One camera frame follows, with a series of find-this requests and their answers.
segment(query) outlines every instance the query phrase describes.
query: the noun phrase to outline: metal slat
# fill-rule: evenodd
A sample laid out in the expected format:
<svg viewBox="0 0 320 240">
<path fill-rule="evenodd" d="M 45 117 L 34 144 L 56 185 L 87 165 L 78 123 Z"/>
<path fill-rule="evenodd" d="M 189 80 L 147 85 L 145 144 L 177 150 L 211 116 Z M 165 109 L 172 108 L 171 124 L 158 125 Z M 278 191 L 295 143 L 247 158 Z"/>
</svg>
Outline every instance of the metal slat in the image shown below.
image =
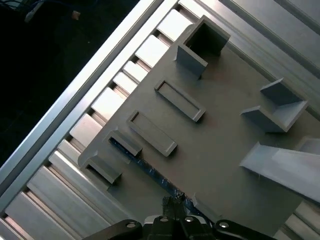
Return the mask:
<svg viewBox="0 0 320 240">
<path fill-rule="evenodd" d="M 320 24 L 320 5 L 318 0 L 286 0 L 304 12 L 318 25 Z"/>
<path fill-rule="evenodd" d="M 231 34 L 227 46 L 266 79 L 274 82 L 284 77 L 286 83 L 295 92 L 303 98 L 309 99 L 310 107 L 307 108 L 307 111 L 319 119 L 317 114 L 320 113 L 320 88 L 317 77 L 221 2 L 195 1 L 180 0 L 179 4 L 198 18 L 206 15 Z"/>
<path fill-rule="evenodd" d="M 220 0 L 302 66 L 320 76 L 320 36 L 275 1 Z"/>
<path fill-rule="evenodd" d="M 162 20 L 157 29 L 174 42 L 190 24 L 192 24 L 191 21 L 173 9 Z"/>
<path fill-rule="evenodd" d="M 295 210 L 295 214 L 320 235 L 320 209 L 303 201 Z"/>
<path fill-rule="evenodd" d="M 73 164 L 75 164 L 76 166 L 78 165 L 78 157 L 80 155 L 80 152 L 67 140 L 62 140 L 62 142 L 58 146 L 58 150 L 63 153 L 63 155 L 67 156 Z"/>
<path fill-rule="evenodd" d="M 108 186 L 101 186 L 103 183 L 98 184 L 96 181 L 92 181 L 61 153 L 56 151 L 49 158 L 49 161 L 52 163 L 52 167 L 84 195 L 92 203 L 90 206 L 110 224 L 133 218 L 133 215 L 107 192 Z"/>
<path fill-rule="evenodd" d="M 70 135 L 87 147 L 101 129 L 102 126 L 99 123 L 85 114 L 70 131 Z"/>
<path fill-rule="evenodd" d="M 23 240 L 24 238 L 17 233 L 4 219 L 0 218 L 0 240 Z"/>
<path fill-rule="evenodd" d="M 70 98 L 70 96 L 74 96 L 72 98 L 74 100 L 72 100 L 72 105 L 68 104 L 66 106 L 66 103 L 64 101 L 59 101 L 59 103 L 63 103 L 64 106 L 61 108 L 63 109 L 62 113 L 60 112 L 61 109 L 57 110 L 56 108 L 57 102 L 51 107 L 52 109 L 54 109 L 55 113 L 56 111 L 59 112 L 58 118 L 52 117 L 52 114 L 46 114 L 44 116 L 43 119 L 46 119 L 50 123 L 52 123 L 52 121 L 54 120 L 54 124 L 50 124 L 50 129 L 47 129 L 45 131 L 45 136 L 43 136 L 39 140 L 38 144 L 36 144 L 36 149 L 32 149 L 32 151 L 29 151 L 30 147 L 25 146 L 25 143 L 28 142 L 27 145 L 33 145 L 36 139 L 38 139 L 38 137 L 44 133 L 45 129 L 43 129 L 42 127 L 38 128 L 38 125 L 34 129 L 34 131 L 37 130 L 37 134 L 31 135 L 33 136 L 33 139 L 31 139 L 31 141 L 25 140 L 23 142 L 23 146 L 25 147 L 21 147 L 22 145 L 19 147 L 19 154 L 14 154 L 14 160 L 10 161 L 12 164 L 7 163 L 4 165 L 6 166 L 4 169 L 1 168 L 0 172 L 2 173 L 3 170 L 4 175 L 0 174 L 0 185 L 4 187 L 0 189 L 0 192 L 1 190 L 5 192 L 0 196 L 0 212 L 5 210 L 5 208 L 18 194 L 18 192 L 41 167 L 44 161 L 46 161 L 50 157 L 50 154 L 55 150 L 56 146 L 63 140 L 66 134 L 68 134 L 70 129 L 83 116 L 86 110 L 91 107 L 92 103 L 112 81 L 119 70 L 121 70 L 123 66 L 132 59 L 132 56 L 145 41 L 145 39 L 154 32 L 157 25 L 159 25 L 166 14 L 176 6 L 177 1 L 178 0 L 141 0 L 139 1 L 139 3 L 137 3 L 128 17 L 124 19 L 121 26 L 117 28 L 117 30 L 120 29 L 121 32 L 123 31 L 123 29 L 125 29 L 124 32 L 126 33 L 126 35 L 121 37 L 122 40 L 120 41 L 120 43 L 119 39 L 116 39 L 116 47 L 114 47 L 112 44 L 112 50 L 114 50 L 112 51 L 112 54 L 110 55 L 103 51 L 105 50 L 105 47 L 108 47 L 108 44 L 110 44 L 110 41 L 106 41 L 103 47 L 98 51 L 100 54 L 103 54 L 103 57 L 99 59 L 95 57 L 92 59 L 92 61 L 90 61 L 90 63 L 94 63 L 94 65 L 96 65 L 97 67 L 97 69 L 91 69 L 92 71 L 87 72 L 90 79 L 88 81 L 89 84 L 86 84 L 86 86 L 90 85 L 90 89 L 88 90 L 86 87 L 81 87 L 82 83 L 79 84 L 79 82 L 77 82 L 76 84 L 79 85 L 79 87 L 76 86 L 75 89 L 71 89 L 69 87 L 68 90 L 64 92 L 65 94 L 63 96 L 67 95 L 69 96 L 68 98 Z M 13 175 L 10 174 L 18 163 L 19 168 L 14 171 Z"/>
<path fill-rule="evenodd" d="M 283 231 L 279 230 L 276 232 L 276 234 L 273 236 L 277 240 L 292 240 L 290 237 L 288 237 Z"/>
<path fill-rule="evenodd" d="M 36 156 L 42 146 L 50 142 L 48 142 L 48 139 L 52 139 L 52 135 L 57 135 L 57 128 L 59 129 L 58 132 L 61 132 L 60 134 L 62 135 L 65 135 L 70 130 L 72 125 L 88 108 L 88 105 L 91 105 L 100 91 L 105 88 L 106 82 L 108 83 L 111 78 L 113 78 L 113 76 L 106 77 L 104 75 L 103 80 L 99 81 L 97 80 L 99 76 L 105 72 L 108 66 L 110 66 L 112 71 L 117 72 L 137 50 L 146 38 L 145 35 L 150 34 L 150 31 L 158 25 L 159 21 L 164 17 L 164 14 L 168 12 L 168 8 L 172 8 L 175 3 L 175 0 L 140 0 L 136 4 L 57 101 L 55 101 L 35 128 L 28 134 L 16 151 L 10 156 L 6 164 L 2 166 L 0 169 L 0 195 L 17 179 L 18 174 L 23 171 L 24 167 Z M 94 88 L 92 87 L 93 84 L 99 87 L 94 90 L 94 95 L 89 96 L 87 91 L 92 92 L 92 88 Z M 75 109 L 78 105 L 80 105 L 81 108 L 80 111 L 76 113 L 78 116 L 75 116 L 71 121 L 67 120 L 70 125 L 64 126 L 62 122 L 65 120 L 65 117 L 70 113 L 73 113 L 70 115 L 74 115 L 75 112 L 77 112 Z M 53 150 L 52 148 L 56 146 L 62 138 L 63 136 L 57 137 L 55 144 L 50 143 L 51 150 L 45 153 L 45 155 L 49 155 L 49 152 Z M 48 156 L 42 156 L 40 161 L 47 158 Z M 30 178 L 38 168 L 39 166 L 36 167 L 34 171 L 31 171 L 31 175 L 27 178 Z M 5 201 L 5 204 L 3 204 L 3 201 L 0 201 L 0 205 L 3 204 L 3 206 L 0 206 L 0 211 L 6 208 L 16 194 L 17 192 L 14 192 L 13 196 Z"/>
<path fill-rule="evenodd" d="M 27 186 L 81 237 L 87 237 L 110 226 L 46 167 L 40 168 Z"/>
<path fill-rule="evenodd" d="M 292 214 L 285 225 L 297 234 L 303 240 L 318 240 L 320 235 L 313 231 L 308 225 L 306 225 L 300 218 Z"/>
<path fill-rule="evenodd" d="M 15 197 L 5 212 L 35 240 L 74 239 L 23 192 Z"/>
<path fill-rule="evenodd" d="M 94 102 L 92 109 L 108 121 L 123 103 L 124 99 L 107 87 Z"/>
<path fill-rule="evenodd" d="M 123 72 L 132 78 L 137 84 L 139 84 L 148 72 L 132 61 L 128 61 L 123 67 Z"/>
<path fill-rule="evenodd" d="M 154 35 L 151 35 L 136 51 L 135 55 L 144 61 L 148 66 L 153 68 L 168 49 L 169 47 L 166 44 L 164 44 Z"/>
<path fill-rule="evenodd" d="M 137 84 L 134 81 L 132 81 L 130 79 L 130 77 L 125 75 L 123 72 L 119 72 L 114 77 L 113 82 L 115 82 L 118 86 L 120 86 L 128 94 L 131 94 L 135 90 L 135 88 L 137 87 Z"/>
</svg>

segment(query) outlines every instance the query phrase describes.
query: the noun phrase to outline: gray bracket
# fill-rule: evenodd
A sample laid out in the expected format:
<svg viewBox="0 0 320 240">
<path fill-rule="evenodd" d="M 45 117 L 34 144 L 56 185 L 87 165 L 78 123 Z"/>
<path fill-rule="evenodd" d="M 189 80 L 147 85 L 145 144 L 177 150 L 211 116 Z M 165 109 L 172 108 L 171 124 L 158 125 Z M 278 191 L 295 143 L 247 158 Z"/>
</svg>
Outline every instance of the gray bracket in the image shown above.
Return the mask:
<svg viewBox="0 0 320 240">
<path fill-rule="evenodd" d="M 165 78 L 162 78 L 154 86 L 154 90 L 195 122 L 197 122 L 206 111 L 206 109 L 189 94 Z"/>
<path fill-rule="evenodd" d="M 288 132 L 308 105 L 308 101 L 283 84 L 283 78 L 264 86 L 260 92 L 274 104 L 272 109 L 255 106 L 241 114 L 267 133 Z"/>
<path fill-rule="evenodd" d="M 203 16 L 186 40 L 178 44 L 176 61 L 199 79 L 208 65 L 201 58 L 202 53 L 209 51 L 219 55 L 229 38 L 226 31 Z"/>
<path fill-rule="evenodd" d="M 135 110 L 127 120 L 128 125 L 155 149 L 168 157 L 177 147 L 177 143 L 160 130 L 141 112 Z"/>
<path fill-rule="evenodd" d="M 302 149 L 309 152 L 265 146 L 258 142 L 240 166 L 320 203 L 320 155 L 310 153 L 319 148 L 319 139 L 309 139 L 302 144 Z"/>
<path fill-rule="evenodd" d="M 122 174 L 110 166 L 105 160 L 103 160 L 99 156 L 98 151 L 96 151 L 92 157 L 80 164 L 80 170 L 82 170 L 84 173 L 89 172 L 91 175 L 94 175 L 99 179 L 103 178 L 107 180 L 107 182 L 112 185 L 120 178 Z"/>
</svg>

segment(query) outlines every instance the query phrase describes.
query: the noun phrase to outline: small gray block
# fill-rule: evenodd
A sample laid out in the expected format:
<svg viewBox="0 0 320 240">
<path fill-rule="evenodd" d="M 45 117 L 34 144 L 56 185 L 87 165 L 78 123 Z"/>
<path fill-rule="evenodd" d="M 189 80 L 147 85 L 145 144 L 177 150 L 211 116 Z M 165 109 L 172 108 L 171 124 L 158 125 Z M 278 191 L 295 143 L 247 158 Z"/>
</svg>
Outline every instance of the small gray block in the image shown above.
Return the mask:
<svg viewBox="0 0 320 240">
<path fill-rule="evenodd" d="M 175 141 L 137 110 L 128 118 L 127 124 L 165 157 L 168 157 L 177 147 Z"/>
<path fill-rule="evenodd" d="M 109 142 L 111 139 L 114 139 L 116 142 L 118 142 L 122 147 L 124 147 L 133 156 L 137 156 L 142 151 L 141 146 L 139 146 L 137 143 L 135 143 L 129 137 L 122 134 L 119 130 L 110 131 L 109 134 L 105 137 L 105 139 L 103 141 Z"/>
<path fill-rule="evenodd" d="M 176 61 L 199 79 L 208 63 L 183 44 L 177 46 Z"/>
<path fill-rule="evenodd" d="M 88 161 L 86 161 L 86 164 L 82 166 L 82 169 L 90 171 L 94 175 L 98 175 L 98 178 L 100 176 L 103 177 L 112 185 L 117 181 L 118 178 L 120 178 L 122 174 L 104 161 L 99 156 L 98 151 L 96 151 L 94 155 Z"/>
<path fill-rule="evenodd" d="M 195 193 L 192 198 L 193 206 L 203 213 L 208 219 L 213 222 L 219 221 L 221 217 L 216 214 L 211 207 L 201 201 L 201 198 L 198 196 L 198 193 Z"/>
<path fill-rule="evenodd" d="M 154 89 L 195 122 L 197 122 L 206 111 L 200 103 L 165 78 L 162 78 L 155 85 Z"/>
<path fill-rule="evenodd" d="M 283 78 L 264 86 L 260 92 L 278 106 L 302 101 L 283 84 Z"/>
<path fill-rule="evenodd" d="M 320 203 L 320 155 L 260 145 L 240 166 Z"/>
</svg>

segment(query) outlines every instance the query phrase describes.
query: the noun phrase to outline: black floor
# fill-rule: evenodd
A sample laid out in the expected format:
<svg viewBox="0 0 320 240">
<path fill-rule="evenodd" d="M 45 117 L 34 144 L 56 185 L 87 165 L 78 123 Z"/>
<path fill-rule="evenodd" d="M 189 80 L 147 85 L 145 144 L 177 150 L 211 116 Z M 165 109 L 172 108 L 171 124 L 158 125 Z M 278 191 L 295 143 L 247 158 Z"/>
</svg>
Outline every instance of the black floor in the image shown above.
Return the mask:
<svg viewBox="0 0 320 240">
<path fill-rule="evenodd" d="M 45 2 L 29 24 L 1 9 L 0 166 L 138 1 Z"/>
</svg>

